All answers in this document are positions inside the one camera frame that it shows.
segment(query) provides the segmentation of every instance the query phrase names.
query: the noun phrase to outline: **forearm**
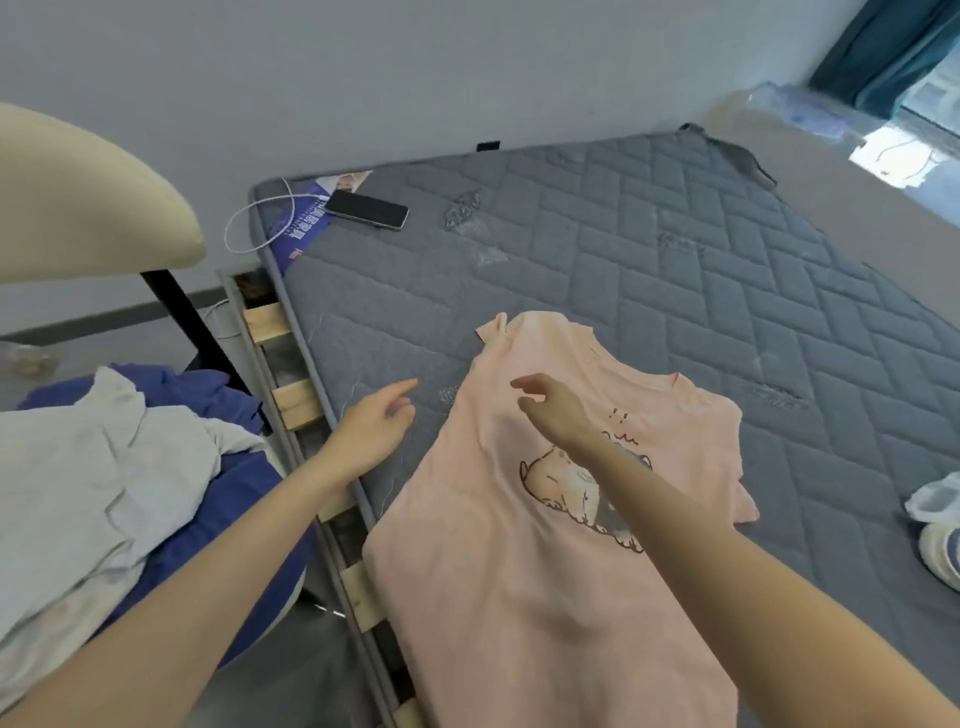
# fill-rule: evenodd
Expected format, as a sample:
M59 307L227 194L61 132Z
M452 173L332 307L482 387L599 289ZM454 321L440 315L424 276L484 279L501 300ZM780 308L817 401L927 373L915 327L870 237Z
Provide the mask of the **forearm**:
M321 452L29 692L0 728L180 725L345 477Z
M578 460L764 724L958 723L869 627L621 448L591 439Z

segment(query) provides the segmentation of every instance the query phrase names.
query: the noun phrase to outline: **gray mattress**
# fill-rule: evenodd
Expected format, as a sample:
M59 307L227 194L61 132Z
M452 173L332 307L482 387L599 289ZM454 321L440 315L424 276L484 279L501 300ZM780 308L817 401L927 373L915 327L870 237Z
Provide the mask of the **gray mattress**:
M420 378L413 431L363 480L377 517L443 425L473 330L561 311L621 361L734 400L761 514L743 532L960 699L960 595L901 508L960 470L960 332L693 131L389 166L360 191L410 207L406 227L337 221L283 280L271 267L328 414Z

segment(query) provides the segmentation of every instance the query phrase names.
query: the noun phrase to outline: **baseboard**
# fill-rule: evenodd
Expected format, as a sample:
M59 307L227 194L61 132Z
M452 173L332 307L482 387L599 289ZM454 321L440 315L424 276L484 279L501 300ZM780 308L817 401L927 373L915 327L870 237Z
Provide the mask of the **baseboard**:
M207 308L227 297L223 287L206 288L188 295L194 308ZM167 309L157 301L139 303L127 308L117 308L113 311L95 313L79 319L60 321L45 327L26 328L10 334L0 334L0 339L13 341L16 344L31 344L35 347L46 347L59 344L63 341L79 339L82 336L91 336L95 333L113 331L155 321L167 316Z

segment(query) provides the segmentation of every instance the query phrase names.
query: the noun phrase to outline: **phone screen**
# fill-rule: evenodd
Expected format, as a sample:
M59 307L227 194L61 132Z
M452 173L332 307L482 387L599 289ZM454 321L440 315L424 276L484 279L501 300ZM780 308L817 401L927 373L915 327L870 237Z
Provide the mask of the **phone screen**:
M380 228L400 230L410 212L408 207L376 200L373 197L357 195L353 192L335 190L326 201L326 211L337 217L376 225Z

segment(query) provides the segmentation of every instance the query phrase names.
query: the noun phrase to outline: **black chair leg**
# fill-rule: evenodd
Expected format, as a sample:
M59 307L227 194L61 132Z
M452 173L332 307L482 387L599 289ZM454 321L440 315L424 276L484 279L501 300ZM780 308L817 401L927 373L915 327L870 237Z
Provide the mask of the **black chair leg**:
M147 271L140 276L150 286L156 299L160 301L164 308L170 312L170 316L177 325L186 334L190 342L197 347L197 356L200 358L200 364L204 369L215 369L223 372L230 377L229 386L232 389L239 390L246 394L250 389L244 383L244 380L237 374L233 363L229 360L220 344L210 333L210 329L204 324L197 309L193 307L190 299L180 288L177 279L167 270Z

